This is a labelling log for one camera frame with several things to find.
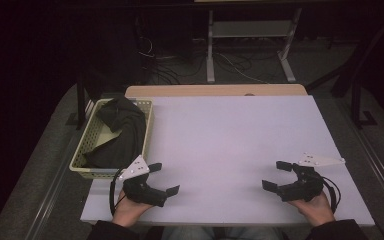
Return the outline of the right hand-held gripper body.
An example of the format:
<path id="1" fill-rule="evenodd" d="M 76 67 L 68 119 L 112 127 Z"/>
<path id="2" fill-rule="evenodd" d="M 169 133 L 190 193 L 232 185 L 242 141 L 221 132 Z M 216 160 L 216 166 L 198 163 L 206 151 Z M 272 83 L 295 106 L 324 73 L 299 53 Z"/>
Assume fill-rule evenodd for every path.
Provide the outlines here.
<path id="1" fill-rule="evenodd" d="M 304 153 L 301 158 L 294 163 L 291 172 L 297 176 L 294 183 L 278 186 L 277 194 L 284 202 L 293 200 L 310 201 L 321 194 L 324 187 L 328 188 L 331 200 L 339 202 L 341 192 L 339 187 L 327 177 L 323 177 L 316 171 L 316 167 L 327 167 L 344 164 L 343 158 L 332 158 L 311 153 Z"/>

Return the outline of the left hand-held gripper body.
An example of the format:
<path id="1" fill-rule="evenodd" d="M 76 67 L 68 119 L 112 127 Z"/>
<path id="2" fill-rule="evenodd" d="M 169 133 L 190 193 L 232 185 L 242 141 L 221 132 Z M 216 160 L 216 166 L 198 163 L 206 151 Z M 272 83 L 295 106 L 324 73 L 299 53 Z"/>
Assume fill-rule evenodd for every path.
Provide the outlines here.
<path id="1" fill-rule="evenodd" d="M 150 172 L 145 159 L 139 155 L 118 177 L 123 182 L 123 191 L 129 200 L 163 207 L 166 191 L 157 190 L 147 184 Z"/>

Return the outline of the person's left hand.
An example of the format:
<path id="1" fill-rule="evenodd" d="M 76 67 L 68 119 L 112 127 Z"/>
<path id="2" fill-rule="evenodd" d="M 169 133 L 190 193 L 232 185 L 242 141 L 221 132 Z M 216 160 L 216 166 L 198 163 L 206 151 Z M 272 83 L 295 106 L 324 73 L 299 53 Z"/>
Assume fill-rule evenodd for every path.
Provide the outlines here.
<path id="1" fill-rule="evenodd" d="M 129 200 L 123 191 L 118 197 L 118 204 L 115 208 L 112 222 L 119 226 L 129 228 L 132 227 L 152 205 L 145 203 L 136 203 Z"/>

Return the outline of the person's right hand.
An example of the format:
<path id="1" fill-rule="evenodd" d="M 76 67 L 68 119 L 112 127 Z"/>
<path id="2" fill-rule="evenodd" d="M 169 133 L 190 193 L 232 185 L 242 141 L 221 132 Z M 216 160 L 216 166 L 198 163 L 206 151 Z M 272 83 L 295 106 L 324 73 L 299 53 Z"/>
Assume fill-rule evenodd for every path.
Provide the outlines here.
<path id="1" fill-rule="evenodd" d="M 311 226 L 317 227 L 335 220 L 329 201 L 324 192 L 314 197 L 310 201 L 293 200 L 289 204 L 296 207 Z"/>

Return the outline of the dark cloth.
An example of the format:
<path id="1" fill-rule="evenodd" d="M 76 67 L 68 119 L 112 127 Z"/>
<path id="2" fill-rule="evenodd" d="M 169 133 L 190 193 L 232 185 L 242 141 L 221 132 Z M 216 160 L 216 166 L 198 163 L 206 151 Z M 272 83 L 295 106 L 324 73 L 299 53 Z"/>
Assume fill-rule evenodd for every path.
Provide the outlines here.
<path id="1" fill-rule="evenodd" d="M 84 154 L 86 167 L 121 169 L 129 166 L 143 148 L 146 134 L 145 114 L 129 99 L 110 100 L 97 117 L 118 136 Z"/>

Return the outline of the beige plastic basket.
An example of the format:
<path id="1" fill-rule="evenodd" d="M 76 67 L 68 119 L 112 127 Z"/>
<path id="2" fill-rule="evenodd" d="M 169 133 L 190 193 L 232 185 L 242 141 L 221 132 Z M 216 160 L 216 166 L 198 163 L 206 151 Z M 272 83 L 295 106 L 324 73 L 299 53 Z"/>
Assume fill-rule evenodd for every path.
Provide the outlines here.
<path id="1" fill-rule="evenodd" d="M 110 179 L 117 172 L 116 169 L 89 168 L 85 166 L 86 153 L 91 152 L 96 147 L 102 146 L 106 142 L 118 137 L 121 133 L 121 131 L 112 132 L 110 128 L 97 116 L 97 112 L 109 101 L 111 101 L 111 98 L 100 99 L 95 103 L 93 109 L 91 110 L 86 128 L 83 131 L 69 165 L 69 169 L 71 171 L 77 172 L 86 179 Z M 145 115 L 146 134 L 141 155 L 144 160 L 147 160 L 154 122 L 153 102 L 151 99 L 143 98 L 131 98 L 131 101 Z"/>

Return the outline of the black metal stand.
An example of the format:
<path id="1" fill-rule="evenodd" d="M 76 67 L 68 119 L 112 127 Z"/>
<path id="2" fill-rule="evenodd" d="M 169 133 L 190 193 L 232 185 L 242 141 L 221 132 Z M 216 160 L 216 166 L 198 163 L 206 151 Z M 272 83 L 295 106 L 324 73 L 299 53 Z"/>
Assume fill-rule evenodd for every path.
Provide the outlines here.
<path id="1" fill-rule="evenodd" d="M 86 121 L 86 104 L 96 97 L 96 89 L 93 87 L 93 80 L 86 73 L 76 75 L 76 99 L 77 112 L 71 114 L 66 124 L 76 126 L 79 130 Z"/>
<path id="2" fill-rule="evenodd" d="M 362 38 L 344 64 L 307 84 L 305 89 L 310 92 L 334 77 L 338 77 L 331 89 L 334 97 L 344 97 L 351 90 L 353 123 L 358 128 L 375 125 L 374 118 L 367 111 L 361 110 L 361 95 L 362 89 L 366 88 L 384 108 L 384 21 L 375 31 Z"/>

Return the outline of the white metal stand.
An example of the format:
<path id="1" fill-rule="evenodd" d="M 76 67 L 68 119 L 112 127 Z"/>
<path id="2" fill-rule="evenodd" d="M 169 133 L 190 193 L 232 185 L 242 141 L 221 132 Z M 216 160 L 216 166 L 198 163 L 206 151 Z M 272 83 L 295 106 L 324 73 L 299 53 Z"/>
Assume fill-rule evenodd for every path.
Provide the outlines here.
<path id="1" fill-rule="evenodd" d="M 209 12 L 208 37 L 206 55 L 207 82 L 215 82 L 213 40 L 220 38 L 271 38 L 284 37 L 283 48 L 277 53 L 284 75 L 289 83 L 296 78 L 288 62 L 289 50 L 298 27 L 302 9 L 294 10 L 290 20 L 263 20 L 263 21 L 214 21 L 214 12 Z"/>

